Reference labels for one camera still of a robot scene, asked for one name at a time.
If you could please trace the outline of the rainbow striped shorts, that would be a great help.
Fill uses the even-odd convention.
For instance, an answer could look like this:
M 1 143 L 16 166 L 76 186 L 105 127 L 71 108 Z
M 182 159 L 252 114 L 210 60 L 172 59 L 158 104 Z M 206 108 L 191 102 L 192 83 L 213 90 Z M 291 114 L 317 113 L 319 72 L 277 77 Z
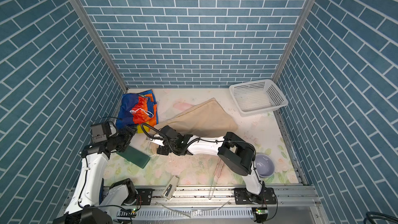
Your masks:
M 159 123 L 158 106 L 153 91 L 123 94 L 117 118 L 117 129 L 142 123 L 156 126 Z

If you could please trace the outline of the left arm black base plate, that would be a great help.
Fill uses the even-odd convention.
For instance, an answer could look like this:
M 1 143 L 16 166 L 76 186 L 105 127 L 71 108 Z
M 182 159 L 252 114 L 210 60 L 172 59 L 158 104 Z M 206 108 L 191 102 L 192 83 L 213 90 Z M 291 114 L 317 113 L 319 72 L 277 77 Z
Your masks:
M 152 201 L 152 195 L 154 189 L 152 188 L 138 188 L 137 191 L 137 199 L 139 206 L 149 206 Z

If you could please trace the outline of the beige shorts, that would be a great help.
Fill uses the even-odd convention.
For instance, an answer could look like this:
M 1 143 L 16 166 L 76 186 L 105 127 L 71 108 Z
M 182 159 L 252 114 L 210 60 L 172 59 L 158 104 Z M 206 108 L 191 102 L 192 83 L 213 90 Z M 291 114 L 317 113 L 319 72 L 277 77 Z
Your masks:
M 161 129 L 169 126 L 180 134 L 193 134 L 202 138 L 215 138 L 235 132 L 238 125 L 221 107 L 215 98 L 180 113 L 172 119 L 155 126 Z

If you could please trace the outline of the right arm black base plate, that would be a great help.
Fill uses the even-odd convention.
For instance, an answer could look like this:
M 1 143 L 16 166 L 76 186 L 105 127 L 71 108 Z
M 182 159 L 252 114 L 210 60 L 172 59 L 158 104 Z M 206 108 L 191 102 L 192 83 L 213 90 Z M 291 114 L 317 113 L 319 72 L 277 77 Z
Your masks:
M 277 199 L 273 188 L 262 188 L 259 195 L 250 193 L 246 188 L 234 188 L 236 205 L 246 204 L 276 204 Z

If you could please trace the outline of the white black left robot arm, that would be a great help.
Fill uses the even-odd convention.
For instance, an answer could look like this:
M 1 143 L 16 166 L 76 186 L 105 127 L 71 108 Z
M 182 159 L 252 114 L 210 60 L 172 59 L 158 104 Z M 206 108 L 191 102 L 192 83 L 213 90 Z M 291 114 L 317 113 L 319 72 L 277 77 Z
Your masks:
M 135 209 L 125 204 L 137 203 L 138 192 L 130 179 L 111 185 L 103 197 L 103 176 L 113 152 L 129 147 L 136 128 L 117 129 L 112 122 L 91 125 L 91 142 L 81 151 L 81 171 L 74 194 L 63 216 L 55 224 L 130 224 Z

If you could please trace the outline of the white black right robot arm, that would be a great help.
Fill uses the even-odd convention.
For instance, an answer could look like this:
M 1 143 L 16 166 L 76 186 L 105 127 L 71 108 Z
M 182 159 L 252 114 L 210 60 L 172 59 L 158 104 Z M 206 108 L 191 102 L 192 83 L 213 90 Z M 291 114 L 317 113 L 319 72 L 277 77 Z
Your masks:
M 263 183 L 255 171 L 255 147 L 233 132 L 217 138 L 202 138 L 182 135 L 166 125 L 160 130 L 154 129 L 154 136 L 150 139 L 159 145 L 157 153 L 160 155 L 218 156 L 232 172 L 242 176 L 249 193 L 259 195 L 263 189 Z

